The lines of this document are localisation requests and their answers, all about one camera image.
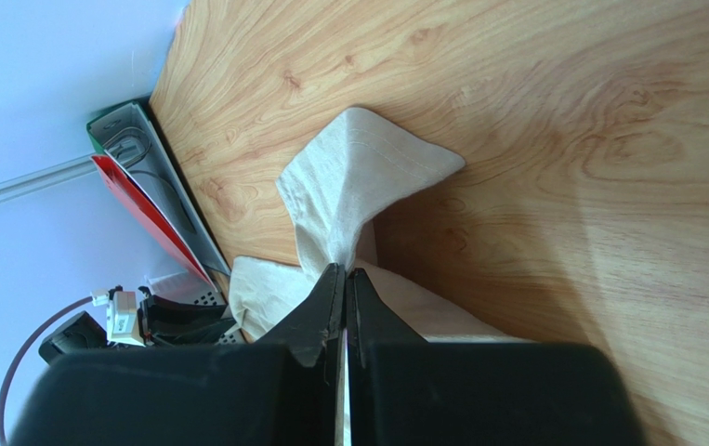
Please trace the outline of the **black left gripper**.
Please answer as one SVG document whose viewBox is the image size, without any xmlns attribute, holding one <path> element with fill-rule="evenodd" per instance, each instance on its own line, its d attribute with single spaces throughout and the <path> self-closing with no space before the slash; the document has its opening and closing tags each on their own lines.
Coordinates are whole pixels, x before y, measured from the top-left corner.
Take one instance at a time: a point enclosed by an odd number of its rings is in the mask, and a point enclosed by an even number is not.
<svg viewBox="0 0 709 446">
<path fill-rule="evenodd" d="M 154 294 L 147 286 L 138 290 L 142 334 L 154 346 L 230 344 L 236 322 L 227 304 L 213 292 L 177 302 Z"/>
</svg>

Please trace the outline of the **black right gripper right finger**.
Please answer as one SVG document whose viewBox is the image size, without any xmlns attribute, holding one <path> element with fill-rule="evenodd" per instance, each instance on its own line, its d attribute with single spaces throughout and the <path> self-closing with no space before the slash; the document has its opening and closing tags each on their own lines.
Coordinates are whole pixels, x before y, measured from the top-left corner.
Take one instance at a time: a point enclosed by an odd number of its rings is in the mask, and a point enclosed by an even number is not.
<svg viewBox="0 0 709 446">
<path fill-rule="evenodd" d="M 346 326 L 352 368 L 368 367 L 373 346 L 427 342 L 382 300 L 361 268 L 352 270 L 346 280 Z"/>
</svg>

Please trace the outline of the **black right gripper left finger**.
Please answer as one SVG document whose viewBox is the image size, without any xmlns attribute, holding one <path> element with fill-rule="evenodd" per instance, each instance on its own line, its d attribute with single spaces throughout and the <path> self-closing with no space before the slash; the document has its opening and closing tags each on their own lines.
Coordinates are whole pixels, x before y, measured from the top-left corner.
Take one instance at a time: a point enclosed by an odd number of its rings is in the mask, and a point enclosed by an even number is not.
<svg viewBox="0 0 709 446">
<path fill-rule="evenodd" d="M 287 347 L 304 367 L 336 372 L 341 362 L 345 301 L 346 270 L 329 264 L 308 296 L 257 342 Z"/>
</svg>

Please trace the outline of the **beige t-shirt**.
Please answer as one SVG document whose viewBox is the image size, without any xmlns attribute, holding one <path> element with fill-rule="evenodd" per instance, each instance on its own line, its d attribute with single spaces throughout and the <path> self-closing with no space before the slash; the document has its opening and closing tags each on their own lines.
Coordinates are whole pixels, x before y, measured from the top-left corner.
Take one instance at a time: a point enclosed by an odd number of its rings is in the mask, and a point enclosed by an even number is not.
<svg viewBox="0 0 709 446">
<path fill-rule="evenodd" d="M 295 231 L 296 267 L 238 256 L 229 302 L 238 326 L 265 335 L 308 296 L 330 263 L 366 270 L 382 301 L 431 342 L 510 342 L 452 302 L 357 253 L 363 229 L 395 202 L 465 166 L 463 157 L 425 142 L 363 108 L 348 108 L 284 168 L 276 186 Z"/>
</svg>

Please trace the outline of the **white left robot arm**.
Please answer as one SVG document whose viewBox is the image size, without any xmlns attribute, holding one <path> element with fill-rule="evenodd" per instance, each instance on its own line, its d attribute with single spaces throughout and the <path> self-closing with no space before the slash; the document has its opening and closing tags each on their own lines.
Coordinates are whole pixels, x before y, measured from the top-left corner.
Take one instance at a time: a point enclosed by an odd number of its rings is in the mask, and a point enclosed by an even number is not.
<svg viewBox="0 0 709 446">
<path fill-rule="evenodd" d="M 92 296 L 106 309 L 100 325 L 83 311 L 46 336 L 38 348 L 51 363 L 59 356 L 85 349 L 171 348 L 195 345 L 230 346 L 245 342 L 227 304 L 217 292 L 201 292 L 178 300 L 164 298 L 150 288 L 141 296 L 121 287 Z"/>
</svg>

